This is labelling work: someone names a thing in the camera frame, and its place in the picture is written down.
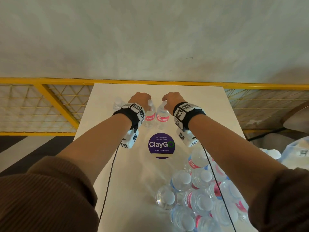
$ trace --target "hand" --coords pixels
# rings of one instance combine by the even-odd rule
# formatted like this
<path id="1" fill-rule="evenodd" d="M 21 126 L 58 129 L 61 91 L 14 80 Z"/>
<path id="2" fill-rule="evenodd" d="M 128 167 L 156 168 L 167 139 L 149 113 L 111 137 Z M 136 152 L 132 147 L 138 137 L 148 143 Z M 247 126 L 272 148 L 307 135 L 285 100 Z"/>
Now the hand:
<path id="1" fill-rule="evenodd" d="M 150 106 L 148 105 L 148 100 L 151 99 L 151 96 L 148 93 L 140 93 L 137 92 L 136 94 L 134 94 L 130 100 L 129 103 L 137 103 L 139 105 L 141 105 L 145 112 L 150 110 Z"/>
<path id="2" fill-rule="evenodd" d="M 172 116 L 174 115 L 173 111 L 174 111 L 175 106 L 178 103 L 186 102 L 179 92 L 176 92 L 176 93 L 169 92 L 168 94 L 163 96 L 162 101 L 165 101 L 165 100 L 167 100 L 168 103 L 164 106 L 164 109 L 168 110 Z"/>

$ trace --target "black cable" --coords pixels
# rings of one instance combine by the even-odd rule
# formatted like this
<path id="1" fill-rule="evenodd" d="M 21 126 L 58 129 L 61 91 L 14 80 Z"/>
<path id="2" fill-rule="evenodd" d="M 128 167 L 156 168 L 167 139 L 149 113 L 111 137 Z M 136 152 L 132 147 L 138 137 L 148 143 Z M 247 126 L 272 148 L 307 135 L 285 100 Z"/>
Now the black cable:
<path id="1" fill-rule="evenodd" d="M 205 147 L 204 147 L 203 145 L 202 145 L 202 147 L 203 147 L 203 149 L 204 149 L 205 155 L 206 155 L 207 160 L 208 160 L 208 162 L 209 162 L 209 165 L 210 165 L 210 167 L 211 167 L 211 171 L 213 172 L 214 179 L 215 179 L 216 184 L 217 184 L 217 186 L 218 186 L 218 189 L 219 189 L 219 191 L 220 191 L 220 194 L 221 194 L 221 197 L 222 197 L 223 203 L 224 203 L 224 205 L 225 205 L 225 208 L 226 208 L 227 214 L 229 215 L 229 218 L 230 218 L 230 220 L 231 220 L 231 223 L 232 223 L 232 226 L 233 226 L 233 228 L 234 228 L 234 231 L 235 231 L 235 232 L 237 232 L 237 231 L 236 231 L 236 229 L 235 229 L 234 223 L 233 223 L 233 221 L 232 221 L 232 218 L 231 218 L 231 216 L 230 216 L 230 212 L 229 212 L 229 210 L 227 209 L 227 206 L 226 206 L 225 200 L 224 200 L 224 198 L 223 198 L 223 194 L 222 194 L 221 189 L 220 189 L 220 186 L 219 186 L 219 184 L 218 184 L 218 181 L 217 181 L 216 175 L 214 174 L 214 170 L 213 170 L 213 168 L 212 168 L 212 166 L 211 166 L 211 162 L 209 161 L 209 158 L 208 158 L 208 155 L 207 155 L 207 153 L 206 153 Z"/>
<path id="2" fill-rule="evenodd" d="M 111 167 L 111 172 L 110 172 L 110 174 L 109 174 L 109 179 L 108 179 L 108 183 L 107 183 L 107 188 L 106 188 L 105 199 L 104 199 L 104 203 L 103 203 L 103 207 L 102 207 L 102 211 L 101 211 L 100 219 L 98 220 L 98 222 L 99 222 L 99 223 L 100 223 L 100 221 L 101 221 L 101 217 L 102 217 L 103 209 L 104 209 L 104 206 L 105 206 L 106 197 L 107 197 L 107 192 L 108 192 L 108 187 L 109 187 L 109 182 L 110 182 L 110 180 L 111 180 L 112 170 L 113 170 L 113 166 L 114 166 L 114 162 L 115 162 L 115 159 L 116 159 L 116 155 L 117 155 L 117 152 L 118 152 L 118 148 L 119 148 L 119 146 L 120 146 L 120 144 L 119 144 L 119 145 L 118 145 L 118 147 L 117 147 L 117 150 L 116 150 L 116 153 L 115 153 L 115 156 L 114 156 L 114 159 L 113 159 L 112 167 Z"/>
<path id="3" fill-rule="evenodd" d="M 284 127 L 283 127 L 283 128 L 280 128 L 280 129 L 276 129 L 276 130 L 273 130 L 273 131 L 271 131 L 271 132 L 267 132 L 267 133 L 264 133 L 264 134 L 255 136 L 255 137 L 253 137 L 253 138 L 249 138 L 249 139 L 247 139 L 247 141 L 250 142 L 250 141 L 253 141 L 253 140 L 256 140 L 256 139 L 259 139 L 259 138 L 263 138 L 263 137 L 265 137 L 265 136 L 268 135 L 268 134 L 279 133 L 279 132 L 284 131 L 284 130 L 286 130 L 286 128 L 284 128 Z"/>

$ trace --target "pile of water bottles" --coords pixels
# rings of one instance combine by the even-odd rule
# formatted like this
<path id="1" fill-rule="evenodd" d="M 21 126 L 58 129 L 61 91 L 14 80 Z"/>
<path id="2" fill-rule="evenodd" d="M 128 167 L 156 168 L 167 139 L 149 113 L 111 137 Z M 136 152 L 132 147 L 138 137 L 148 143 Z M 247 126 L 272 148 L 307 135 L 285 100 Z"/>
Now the pile of water bottles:
<path id="1" fill-rule="evenodd" d="M 229 226 L 231 221 L 250 223 L 249 207 L 241 193 L 207 155 L 210 163 L 204 150 L 195 148 L 184 169 L 173 174 L 169 183 L 157 191 L 157 205 L 169 210 L 172 223 L 181 231 L 220 232 L 220 225 Z"/>

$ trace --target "wire mesh panel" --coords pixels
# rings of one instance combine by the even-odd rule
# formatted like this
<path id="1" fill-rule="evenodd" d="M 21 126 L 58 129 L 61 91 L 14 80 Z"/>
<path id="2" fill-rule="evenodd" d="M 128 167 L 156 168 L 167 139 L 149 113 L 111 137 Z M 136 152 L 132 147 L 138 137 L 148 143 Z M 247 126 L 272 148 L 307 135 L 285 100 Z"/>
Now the wire mesh panel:
<path id="1" fill-rule="evenodd" d="M 68 111 L 80 122 L 93 86 L 48 85 Z"/>
<path id="2" fill-rule="evenodd" d="M 30 84 L 0 84 L 0 132 L 76 132 Z"/>
<path id="3" fill-rule="evenodd" d="M 281 128 L 280 119 L 288 111 L 309 101 L 307 90 L 225 91 L 242 129 Z"/>

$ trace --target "purple circular sticker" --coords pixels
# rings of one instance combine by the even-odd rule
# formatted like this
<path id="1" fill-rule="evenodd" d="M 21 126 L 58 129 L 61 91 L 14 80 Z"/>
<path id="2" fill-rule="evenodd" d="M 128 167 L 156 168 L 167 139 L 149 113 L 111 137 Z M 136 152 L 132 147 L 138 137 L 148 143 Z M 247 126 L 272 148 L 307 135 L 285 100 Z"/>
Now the purple circular sticker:
<path id="1" fill-rule="evenodd" d="M 148 142 L 148 148 L 152 155 L 158 159 L 166 159 L 175 151 L 175 142 L 171 136 L 165 133 L 153 135 Z"/>

